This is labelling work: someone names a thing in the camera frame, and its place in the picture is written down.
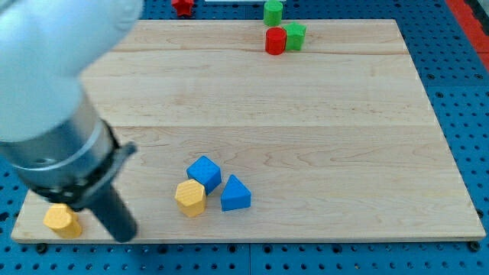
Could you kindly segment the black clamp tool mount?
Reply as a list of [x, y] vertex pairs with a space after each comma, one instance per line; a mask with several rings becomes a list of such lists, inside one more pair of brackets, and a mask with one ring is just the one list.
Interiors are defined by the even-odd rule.
[[40, 171], [29, 188], [48, 202], [65, 203], [75, 211], [122, 211], [124, 206], [112, 181], [125, 161], [137, 151], [136, 144], [119, 144], [106, 121], [96, 125], [95, 138], [68, 159]]

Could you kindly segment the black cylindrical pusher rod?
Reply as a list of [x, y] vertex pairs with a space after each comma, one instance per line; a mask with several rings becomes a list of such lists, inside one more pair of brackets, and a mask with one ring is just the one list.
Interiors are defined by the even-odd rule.
[[99, 190], [88, 209], [119, 243], [132, 240], [138, 232], [136, 220], [112, 185]]

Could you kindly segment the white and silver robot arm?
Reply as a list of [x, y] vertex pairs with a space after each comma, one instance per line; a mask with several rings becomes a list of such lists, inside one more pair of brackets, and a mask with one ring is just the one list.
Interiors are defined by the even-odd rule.
[[89, 209], [118, 242], [138, 226], [112, 183], [137, 148], [118, 141], [80, 76], [143, 8], [142, 0], [1, 3], [1, 155], [32, 192]]

